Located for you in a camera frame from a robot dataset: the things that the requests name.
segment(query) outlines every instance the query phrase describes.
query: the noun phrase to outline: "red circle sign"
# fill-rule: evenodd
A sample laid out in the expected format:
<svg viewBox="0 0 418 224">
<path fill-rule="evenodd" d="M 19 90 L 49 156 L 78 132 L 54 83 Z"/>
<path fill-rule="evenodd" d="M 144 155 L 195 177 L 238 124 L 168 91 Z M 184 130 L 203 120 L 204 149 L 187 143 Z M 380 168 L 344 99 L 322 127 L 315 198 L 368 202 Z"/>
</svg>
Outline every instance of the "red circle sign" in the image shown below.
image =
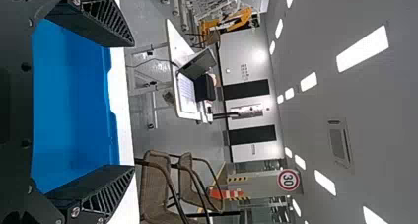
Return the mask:
<svg viewBox="0 0 418 224">
<path fill-rule="evenodd" d="M 301 179 L 295 170 L 286 169 L 277 176 L 277 185 L 285 191 L 296 190 L 300 183 Z"/>
</svg>

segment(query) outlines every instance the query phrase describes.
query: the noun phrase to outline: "white wall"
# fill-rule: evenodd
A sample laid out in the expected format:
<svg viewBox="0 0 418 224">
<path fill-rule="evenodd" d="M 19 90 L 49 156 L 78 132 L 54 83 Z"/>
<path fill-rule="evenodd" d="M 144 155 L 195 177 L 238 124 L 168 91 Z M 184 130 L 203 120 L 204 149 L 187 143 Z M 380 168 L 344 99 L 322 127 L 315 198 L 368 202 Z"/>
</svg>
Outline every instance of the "white wall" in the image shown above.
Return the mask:
<svg viewBox="0 0 418 224">
<path fill-rule="evenodd" d="M 222 35 L 220 48 L 222 77 L 224 85 L 268 79 L 270 95 L 226 101 L 227 112 L 230 112 L 231 108 L 234 107 L 262 103 L 264 105 L 264 116 L 237 120 L 228 119 L 228 125 L 230 129 L 240 129 L 274 124 L 277 136 L 277 149 L 275 151 L 278 151 L 274 158 L 279 159 L 284 157 L 284 148 L 279 123 L 280 116 L 276 104 L 273 69 L 268 53 L 269 46 L 267 45 L 265 21 L 262 22 L 264 24 L 255 30 L 244 30 Z M 241 65 L 243 64 L 246 64 L 248 68 L 249 77 L 247 79 L 242 78 Z"/>
<path fill-rule="evenodd" d="M 294 0 L 290 10 L 270 0 L 268 43 L 284 18 L 272 57 L 277 94 L 318 76 L 317 87 L 280 106 L 284 143 L 307 162 L 306 194 L 296 200 L 310 223 L 363 224 L 363 204 L 388 223 L 416 223 L 417 10 L 416 0 Z M 339 74 L 336 55 L 382 24 L 390 49 Z M 347 118 L 354 174 L 333 163 L 326 120 L 334 116 Z M 337 197 L 314 169 L 335 181 Z"/>
</svg>

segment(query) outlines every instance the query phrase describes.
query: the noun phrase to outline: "yellow object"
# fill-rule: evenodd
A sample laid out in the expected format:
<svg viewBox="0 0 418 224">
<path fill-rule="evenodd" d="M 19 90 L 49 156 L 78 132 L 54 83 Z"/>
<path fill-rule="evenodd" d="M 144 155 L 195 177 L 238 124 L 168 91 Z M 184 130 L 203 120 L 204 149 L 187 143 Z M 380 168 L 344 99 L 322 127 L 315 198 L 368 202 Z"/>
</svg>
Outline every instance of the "yellow object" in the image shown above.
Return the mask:
<svg viewBox="0 0 418 224">
<path fill-rule="evenodd" d="M 232 16 L 224 20 L 212 20 L 212 21 L 204 21 L 200 22 L 200 33 L 202 36 L 202 41 L 207 42 L 207 44 L 214 38 L 214 33 L 212 31 L 219 31 L 226 29 L 227 32 L 233 31 L 239 27 L 244 26 L 248 21 L 250 21 L 252 16 L 252 8 L 246 7 L 239 10 Z"/>
</svg>

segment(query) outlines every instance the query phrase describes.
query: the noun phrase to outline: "black mount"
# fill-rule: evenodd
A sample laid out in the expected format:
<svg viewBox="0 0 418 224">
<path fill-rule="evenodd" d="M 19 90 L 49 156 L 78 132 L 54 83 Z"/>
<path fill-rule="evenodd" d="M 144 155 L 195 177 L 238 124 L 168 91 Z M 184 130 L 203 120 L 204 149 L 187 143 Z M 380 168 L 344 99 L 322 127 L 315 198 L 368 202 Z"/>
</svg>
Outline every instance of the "black mount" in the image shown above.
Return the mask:
<svg viewBox="0 0 418 224">
<path fill-rule="evenodd" d="M 64 224 L 68 217 L 31 179 L 31 34 L 47 18 L 103 46 L 135 42 L 114 0 L 0 0 L 0 16 L 0 224 Z"/>
</svg>

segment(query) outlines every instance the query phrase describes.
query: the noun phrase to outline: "cable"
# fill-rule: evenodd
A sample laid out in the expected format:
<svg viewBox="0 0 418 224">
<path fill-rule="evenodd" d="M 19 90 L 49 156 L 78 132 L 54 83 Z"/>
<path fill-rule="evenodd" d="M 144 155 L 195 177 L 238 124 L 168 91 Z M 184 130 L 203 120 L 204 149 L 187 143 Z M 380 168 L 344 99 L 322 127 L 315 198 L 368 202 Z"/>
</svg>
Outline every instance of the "cable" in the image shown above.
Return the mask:
<svg viewBox="0 0 418 224">
<path fill-rule="evenodd" d="M 144 64 L 147 64 L 147 63 L 149 63 L 151 61 L 154 61 L 154 60 L 159 61 L 159 62 L 168 62 L 168 63 L 174 65 L 175 67 L 178 67 L 178 65 L 176 63 L 172 62 L 172 61 L 169 61 L 167 59 L 158 59 L 158 58 L 149 59 L 149 60 L 147 60 L 145 62 L 142 62 L 142 63 L 140 63 L 138 65 L 125 65 L 125 66 L 126 66 L 126 68 L 138 68 L 138 67 L 140 67 L 140 66 L 142 66 Z"/>
</svg>

